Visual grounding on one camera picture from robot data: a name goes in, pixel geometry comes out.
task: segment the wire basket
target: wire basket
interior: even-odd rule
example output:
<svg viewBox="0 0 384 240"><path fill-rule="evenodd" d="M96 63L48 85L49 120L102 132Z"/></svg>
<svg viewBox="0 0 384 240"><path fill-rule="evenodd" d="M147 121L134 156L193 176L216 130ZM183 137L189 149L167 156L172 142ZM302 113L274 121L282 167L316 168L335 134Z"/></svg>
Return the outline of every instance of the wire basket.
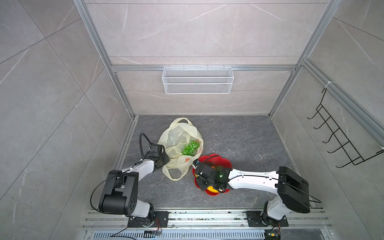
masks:
<svg viewBox="0 0 384 240"><path fill-rule="evenodd" d="M230 67L166 67L162 80L166 94L230 93Z"/></svg>

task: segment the black cable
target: black cable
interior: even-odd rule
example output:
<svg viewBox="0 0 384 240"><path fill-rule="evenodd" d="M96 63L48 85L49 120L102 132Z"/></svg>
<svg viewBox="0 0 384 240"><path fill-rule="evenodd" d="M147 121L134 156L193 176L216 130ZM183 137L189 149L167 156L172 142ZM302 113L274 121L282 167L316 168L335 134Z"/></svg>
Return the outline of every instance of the black cable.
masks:
<svg viewBox="0 0 384 240"><path fill-rule="evenodd" d="M123 174L123 173L126 173L126 172L130 171L130 170L131 170L131 169L129 169L129 170L125 171L125 172L121 172L121 173L118 173L118 174L116 174L116 175L113 175L112 177L109 177L109 178L105 179L104 181L102 181L101 183L99 183L99 185L97 185L97 186L95 187L95 189L93 190L93 192L92 192L92 194L91 194L91 197L89 198L89 203L91 204L91 207L93 208L93 210L98 211L98 212L100 212L100 213L102 213L102 214L111 214L111 213L109 213L109 212L103 212L103 211L100 211L100 210L96 209L96 208L93 206L93 204L92 204L92 196L93 196L94 192L96 191L96 189L97 189L101 184L103 184L104 182L110 180L111 178L117 177L117 176L119 176L119 175L121 175L121 174Z"/></svg>
<svg viewBox="0 0 384 240"><path fill-rule="evenodd" d="M206 160L211 159L211 158L213 158L213 157L220 157L220 155L210 156L210 157L208 157L207 159L205 159L203 162L205 162Z"/></svg>
<svg viewBox="0 0 384 240"><path fill-rule="evenodd" d="M273 228L271 228L268 232L265 233L266 236L268 236L268 234L276 227L276 225L273 226Z"/></svg>
<svg viewBox="0 0 384 240"><path fill-rule="evenodd" d="M126 236L110 236L110 237L126 237ZM136 238L133 238L133 237L126 237L126 238L130 238L130 239L136 240Z"/></svg>
<svg viewBox="0 0 384 240"><path fill-rule="evenodd" d="M238 176L236 176L236 177L233 177L233 178L229 179L229 181L231 181L232 179L235 179L235 178L237 178L237 177L243 177L243 176L247 176L247 177L264 177L264 178L268 178L268 179L269 179L269 177L266 177L266 176L258 176L258 175L238 175ZM276 179L276 178L273 178L273 177L272 177L272 179L277 180L277 181L280 181L280 182L282 182L283 184L286 184L286 185L288 185L288 186L290 186L290 187L293 187L293 188L299 190L300 192L303 192L303 193L305 193L306 195L308 195L308 196L310 196L310 197L312 197L312 198L314 198L314 199L317 200L317 201L310 200L310 202L322 203L319 199L317 199L317 198L315 198L314 196L312 196L312 195L310 195L310 194L304 192L304 191L301 190L301 189L298 189L298 188L295 187L295 186L292 186L291 184L289 184L289 183L287 183L287 182L281 181L281 180Z"/></svg>
<svg viewBox="0 0 384 240"><path fill-rule="evenodd" d="M147 137L147 135L145 135L144 133L141 133L140 136L139 136L139 145L140 145L140 153L141 153L141 159L144 161L144 152L143 152L143 146L142 146L142 143L141 143L141 138L142 136L144 136L147 141L149 142L149 145L152 145L152 142L149 140L149 138Z"/></svg>
<svg viewBox="0 0 384 240"><path fill-rule="evenodd" d="M119 234L119 233L121 233L121 232L123 232L124 230L126 230L126 229L129 228L130 226L132 226L132 224L134 224L134 223L136 222L136 220L137 220L137 218L135 218L135 220L134 220L129 226L128 226L128 224L127 224L127 227L126 227L126 228L124 228L123 230L119 231L118 233L115 233L115 234L111 235L110 237L126 237L126 236L116 236L116 235Z"/></svg>

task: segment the plastic bag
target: plastic bag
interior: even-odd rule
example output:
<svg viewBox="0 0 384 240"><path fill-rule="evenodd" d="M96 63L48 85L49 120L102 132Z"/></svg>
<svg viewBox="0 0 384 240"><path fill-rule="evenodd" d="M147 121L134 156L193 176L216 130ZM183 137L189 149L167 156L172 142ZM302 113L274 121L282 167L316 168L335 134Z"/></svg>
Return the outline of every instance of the plastic bag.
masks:
<svg viewBox="0 0 384 240"><path fill-rule="evenodd" d="M179 122L183 119L187 120L188 123ZM190 143L191 140L198 140L200 143L196 155L183 155L182 151L184 147ZM204 142L199 131L192 125L191 121L187 118L177 118L170 124L169 128L163 132L157 144L164 145L166 153L170 158L170 161L162 168L164 175L172 181L177 181L187 174L192 162L200 157ZM181 177L176 179L172 178L169 169L179 169L181 171Z"/></svg>

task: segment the black wire hook rack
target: black wire hook rack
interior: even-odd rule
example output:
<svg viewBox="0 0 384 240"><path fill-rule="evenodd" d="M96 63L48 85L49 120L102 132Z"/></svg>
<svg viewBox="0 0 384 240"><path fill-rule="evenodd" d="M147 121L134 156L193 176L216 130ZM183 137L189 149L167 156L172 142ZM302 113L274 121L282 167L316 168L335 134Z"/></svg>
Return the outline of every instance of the black wire hook rack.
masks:
<svg viewBox="0 0 384 240"><path fill-rule="evenodd" d="M324 124L326 124L326 125L328 126L328 128L329 128L329 129L331 130L331 132L332 132L332 134L331 134L331 136L329 137L328 141L326 141L326 142L323 141L323 143L328 143L328 142L331 140L332 136L335 136L337 142L340 144L340 147L338 147L336 150L334 150L334 151L332 151L332 152L327 151L328 153L334 153L334 152L336 152L336 151L339 150L339 149L343 149L344 152L345 152L345 154L348 156L348 158L349 158L349 162L348 162L348 163L346 163L346 164L344 164L344 165L342 165L342 166L336 166L336 167L337 167L337 168L342 168L342 167L347 166L347 165L350 164L350 163L352 163L353 165L358 165L358 164L360 164L360 163L362 163L362 162L365 162L365 161L367 161L367 160L369 160L369 159L371 159L371 158L373 158L373 157L375 157L375 156L377 156L377 155L380 155L380 154L384 153L384 149L382 149L382 150L378 151L375 155L373 155L372 157L369 157L369 158L367 158L367 159L364 159L364 158L361 156L361 154L359 153L359 151L357 151L357 149L355 148L355 146L353 145L353 143L352 143L352 142L350 141L350 139L345 135L344 131L340 128L339 124L337 124L337 122L336 122L336 121L333 119L333 117L329 114L329 112L327 111L327 109L323 106L322 103L323 103L323 99L324 99L324 96L325 96L326 91L327 91L327 89L324 88L323 91L321 92L321 93L324 92L324 94L323 94L323 97L321 98L321 101L320 101L319 106L317 106L317 108L316 108L316 113L313 115L313 117L308 118L308 119L312 119L312 118L314 118L317 114L319 114L319 115L321 116L321 118L323 119L324 122L323 122L319 127L314 127L314 129L319 129L319 128L321 128ZM321 110L321 109L325 110L325 112L328 114L329 117L328 117L327 119L325 119L324 116L321 115L321 113L320 113L320 110ZM331 129L331 127L329 126L329 124L328 124L328 122L327 122L327 121L330 120L330 119L331 119L331 120L336 124L336 126L337 126L337 129L336 129L335 131L333 131L333 130ZM347 139L347 142L346 142L346 143L342 144L341 141L338 139L338 137L336 136L336 133L337 133L338 131L341 131L341 132L343 133L344 137ZM348 143L350 143L350 144L352 145L352 147L355 149L356 153L358 154L358 157L355 158L355 159L353 159L353 160L351 159L351 157L349 156L348 152L347 152L347 151L345 150L345 148L344 148L344 146L347 145Z"/></svg>

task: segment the cable tie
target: cable tie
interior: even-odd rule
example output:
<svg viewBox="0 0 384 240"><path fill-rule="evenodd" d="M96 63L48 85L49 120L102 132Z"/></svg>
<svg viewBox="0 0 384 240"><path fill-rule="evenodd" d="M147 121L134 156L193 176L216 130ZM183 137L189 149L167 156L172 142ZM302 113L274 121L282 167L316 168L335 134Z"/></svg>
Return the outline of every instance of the cable tie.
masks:
<svg viewBox="0 0 384 240"><path fill-rule="evenodd" d="M328 84L330 84L330 83L336 83L336 82L328 81L328 83L325 85L324 88L327 88Z"/></svg>

